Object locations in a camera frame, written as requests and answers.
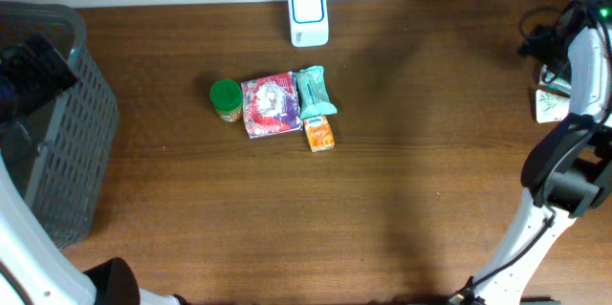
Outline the small teal tissue pack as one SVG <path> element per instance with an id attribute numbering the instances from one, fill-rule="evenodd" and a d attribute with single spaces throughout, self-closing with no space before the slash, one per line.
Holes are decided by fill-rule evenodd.
<path id="1" fill-rule="evenodd" d="M 557 92 L 561 92 L 567 96 L 571 95 L 571 84 L 568 80 L 555 75 L 548 70 L 546 65 L 540 68 L 538 76 L 538 85 Z"/>

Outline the white floral cream tube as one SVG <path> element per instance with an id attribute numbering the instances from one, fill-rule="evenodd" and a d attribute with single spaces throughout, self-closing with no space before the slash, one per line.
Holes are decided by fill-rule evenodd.
<path id="1" fill-rule="evenodd" d="M 561 121 L 568 113 L 568 98 L 543 90 L 535 91 L 535 120 L 538 123 Z"/>

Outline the green lid jar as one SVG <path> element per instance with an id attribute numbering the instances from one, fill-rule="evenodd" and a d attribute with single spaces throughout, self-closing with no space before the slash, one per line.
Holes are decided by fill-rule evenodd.
<path id="1" fill-rule="evenodd" d="M 222 79 L 212 84 L 209 97 L 217 115 L 227 122 L 240 119 L 243 95 L 240 85 L 232 79 Z"/>

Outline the teal wet wipes pack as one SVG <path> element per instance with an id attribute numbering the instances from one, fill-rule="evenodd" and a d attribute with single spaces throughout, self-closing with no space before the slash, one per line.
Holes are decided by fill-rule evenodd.
<path id="1" fill-rule="evenodd" d="M 303 120 L 330 116 L 338 112 L 326 90 L 324 68 L 312 66 L 293 73 L 301 99 L 300 116 Z"/>

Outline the pink purple tissue pack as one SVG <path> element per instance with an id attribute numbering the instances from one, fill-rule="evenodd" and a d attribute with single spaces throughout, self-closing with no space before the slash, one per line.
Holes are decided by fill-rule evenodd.
<path id="1" fill-rule="evenodd" d="M 295 78 L 291 72 L 244 81 L 243 121 L 250 139 L 302 129 Z"/>

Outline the orange tissue pack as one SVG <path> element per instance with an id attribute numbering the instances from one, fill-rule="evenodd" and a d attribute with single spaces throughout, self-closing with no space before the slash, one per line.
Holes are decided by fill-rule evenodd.
<path id="1" fill-rule="evenodd" d="M 312 152 L 329 150 L 335 147 L 332 129 L 325 116 L 306 119 L 304 128 Z"/>

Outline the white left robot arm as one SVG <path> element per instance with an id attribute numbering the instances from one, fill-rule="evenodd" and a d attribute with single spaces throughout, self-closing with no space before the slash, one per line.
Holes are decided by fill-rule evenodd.
<path id="1" fill-rule="evenodd" d="M 78 77 L 42 33 L 1 51 L 1 127 L 16 123 L 70 89 Z M 1 154 L 1 302 L 3 304 L 181 305 L 138 285 L 129 265 L 112 258 L 85 272 L 55 246 L 13 183 Z"/>

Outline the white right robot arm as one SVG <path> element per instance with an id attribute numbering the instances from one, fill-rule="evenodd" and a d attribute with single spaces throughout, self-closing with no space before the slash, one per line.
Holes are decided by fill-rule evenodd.
<path id="1" fill-rule="evenodd" d="M 569 112 L 528 155 L 521 204 L 489 264 L 450 304 L 519 304 L 560 235 L 611 195 L 611 0 L 570 0 L 519 52 L 568 76 Z"/>

